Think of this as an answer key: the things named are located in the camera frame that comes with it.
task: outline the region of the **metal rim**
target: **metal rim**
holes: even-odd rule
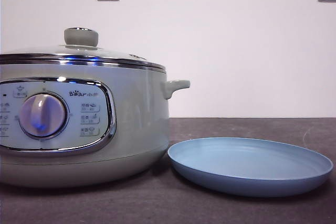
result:
[[[83,27],[70,27],[70,28],[67,28],[66,30],[85,30],[85,31],[93,31],[89,28],[83,28]]]
[[[91,55],[69,55],[69,54],[3,54],[0,55],[0,64],[34,64],[36,61],[40,63],[48,63],[48,61],[62,61],[63,65],[66,65],[66,62],[80,62],[77,65],[89,65],[89,66],[104,66],[104,63],[115,63],[119,66],[121,65],[130,65],[129,68],[139,68],[146,67],[150,70],[165,72],[165,67],[141,60],[132,60],[132,59],[119,59],[119,58],[110,58],[102,56],[91,56]]]

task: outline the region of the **cooker base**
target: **cooker base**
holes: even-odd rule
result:
[[[23,187],[62,188],[109,182],[149,168],[168,144],[149,152],[99,162],[62,165],[1,164],[0,182]]]

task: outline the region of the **glass lid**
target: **glass lid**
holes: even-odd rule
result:
[[[64,31],[65,45],[24,48],[1,54],[0,63],[28,60],[71,60],[140,65],[165,70],[165,67],[148,62],[145,58],[97,47],[98,33],[81,27]]]

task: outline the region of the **rotary knob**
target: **rotary knob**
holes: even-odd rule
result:
[[[41,93],[24,102],[19,113],[19,122],[28,135],[46,138],[60,132],[66,117],[66,107],[58,97]]]

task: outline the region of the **gray knob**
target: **gray knob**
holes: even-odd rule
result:
[[[64,125],[66,109],[51,94],[36,94],[28,98],[19,113],[21,128],[34,137],[47,137],[58,132]]]
[[[88,28],[72,27],[64,30],[64,40],[68,45],[95,47],[98,44],[98,33]]]

